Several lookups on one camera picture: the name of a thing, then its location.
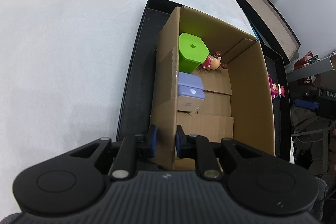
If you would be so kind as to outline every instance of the pink toy figure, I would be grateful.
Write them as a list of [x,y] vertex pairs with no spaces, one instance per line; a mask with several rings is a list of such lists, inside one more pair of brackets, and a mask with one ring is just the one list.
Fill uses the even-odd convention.
[[201,65],[203,69],[211,69],[215,70],[221,66],[221,57],[219,56],[217,59],[208,55],[204,63]]
[[212,62],[211,55],[208,55],[204,63],[201,65],[202,68],[203,69],[210,68],[211,62]]
[[278,96],[280,96],[280,98],[285,96],[285,89],[283,85],[273,83],[273,80],[271,77],[269,77],[269,74],[268,74],[268,80],[269,80],[269,87],[271,88],[272,99]]

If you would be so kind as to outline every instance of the white wall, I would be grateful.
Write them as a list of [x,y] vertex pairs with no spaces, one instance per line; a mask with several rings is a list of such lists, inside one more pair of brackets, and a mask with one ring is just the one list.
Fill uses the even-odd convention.
[[270,0],[298,37],[300,58],[336,48],[336,0]]

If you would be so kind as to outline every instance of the white fleece fabric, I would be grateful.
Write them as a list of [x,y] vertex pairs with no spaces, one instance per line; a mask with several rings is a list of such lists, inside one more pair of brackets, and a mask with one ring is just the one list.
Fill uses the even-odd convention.
[[[253,34],[235,0],[171,0]],[[0,219],[23,169],[115,139],[147,0],[0,0]]]

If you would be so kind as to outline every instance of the gray fabric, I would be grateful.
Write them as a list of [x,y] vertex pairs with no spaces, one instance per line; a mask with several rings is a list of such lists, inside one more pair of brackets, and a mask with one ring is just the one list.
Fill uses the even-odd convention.
[[5,217],[0,221],[0,224],[11,224],[14,220],[16,220],[22,213],[15,213]]
[[310,210],[310,213],[318,220],[321,220],[323,217],[323,205],[324,202],[320,202],[322,199],[324,199],[327,189],[327,184],[323,179],[316,178],[316,181],[319,186],[319,194],[317,196],[317,199],[313,205],[313,208]]

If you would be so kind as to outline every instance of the ridged black surface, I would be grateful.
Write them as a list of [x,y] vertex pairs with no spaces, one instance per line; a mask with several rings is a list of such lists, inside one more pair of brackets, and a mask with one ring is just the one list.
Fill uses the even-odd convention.
[[310,214],[274,218],[250,212],[234,203],[217,182],[200,179],[194,171],[140,171],[129,181],[112,184],[106,195],[87,210],[67,217],[23,214],[16,224],[205,224],[318,223]]

